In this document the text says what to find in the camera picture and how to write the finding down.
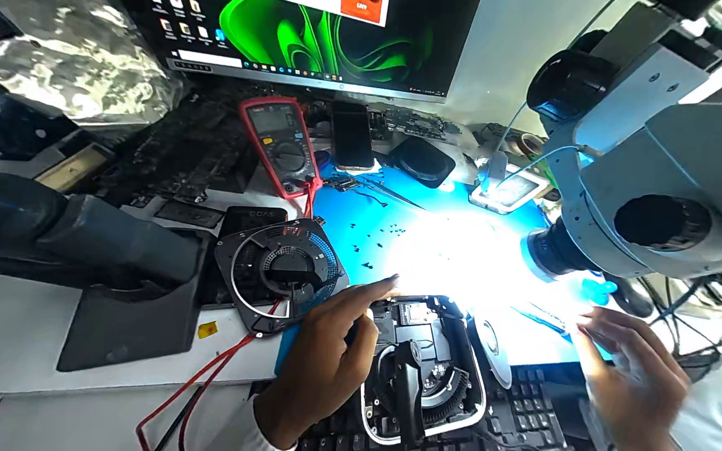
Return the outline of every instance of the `red multimeter case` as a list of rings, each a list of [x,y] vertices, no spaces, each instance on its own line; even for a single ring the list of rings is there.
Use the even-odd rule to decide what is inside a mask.
[[[258,97],[241,102],[239,113],[269,177],[281,198],[305,195],[305,182],[322,188],[308,128],[296,99]]]

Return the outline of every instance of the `finger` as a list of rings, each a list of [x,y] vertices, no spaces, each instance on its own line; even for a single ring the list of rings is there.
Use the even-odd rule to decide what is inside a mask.
[[[681,380],[689,380],[687,374],[676,362],[676,359],[667,351],[662,340],[660,340],[656,333],[651,330],[651,327],[641,319],[602,307],[597,307],[593,310],[592,314],[588,316],[593,320],[607,321],[636,331],[676,376]]]
[[[397,285],[399,276],[397,274],[389,279],[380,280],[369,285],[359,287],[350,293],[340,303],[335,304],[331,311],[336,315],[339,324],[355,321],[356,318],[366,312],[369,306],[392,291]]]
[[[342,291],[334,294],[333,296],[331,296],[331,297],[330,297],[328,300],[326,300],[325,302],[323,302],[323,303],[317,305],[316,307],[312,308],[311,311],[312,311],[312,312],[316,312],[316,313],[319,313],[319,312],[328,312],[328,311],[330,311],[331,309],[333,309],[335,306],[337,306],[338,304],[342,303],[345,299],[347,299],[347,296],[349,296],[353,291],[359,289],[359,288],[362,287],[362,286],[364,286],[364,285],[348,286],[348,287],[345,288],[344,290],[342,290]]]
[[[570,338],[573,339],[573,345],[578,352],[578,359],[581,361],[581,370],[587,380],[596,382],[602,379],[609,371],[609,367],[603,361],[603,357],[598,352],[592,339],[578,328],[570,332]]]
[[[362,314],[358,318],[356,339],[347,348],[334,379],[337,384],[336,389],[342,396],[346,395],[349,398],[366,380],[375,355],[376,343],[378,343],[378,328],[372,319]]]
[[[667,384],[678,379],[678,375],[667,367],[651,345],[634,329],[597,319],[582,327],[586,331],[614,340],[618,350],[628,357],[632,367],[639,365],[643,372],[657,383]]]

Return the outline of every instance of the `right hand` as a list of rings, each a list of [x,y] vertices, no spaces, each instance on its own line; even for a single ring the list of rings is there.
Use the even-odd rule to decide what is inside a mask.
[[[673,450],[670,428],[690,379],[642,320],[597,307],[572,331],[590,398],[621,451]],[[627,363],[607,366],[595,347]]]

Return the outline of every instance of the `computer monitor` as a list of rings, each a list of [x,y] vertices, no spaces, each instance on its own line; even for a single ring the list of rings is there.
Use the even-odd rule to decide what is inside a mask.
[[[179,71],[444,102],[479,0],[125,0]]]

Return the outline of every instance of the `cooling fan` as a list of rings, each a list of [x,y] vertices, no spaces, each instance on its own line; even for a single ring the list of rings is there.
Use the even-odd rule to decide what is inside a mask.
[[[311,219],[228,235],[216,243],[214,257],[242,322],[256,334],[281,332],[349,286],[336,251]],[[286,301],[282,314],[253,307],[278,300]]]

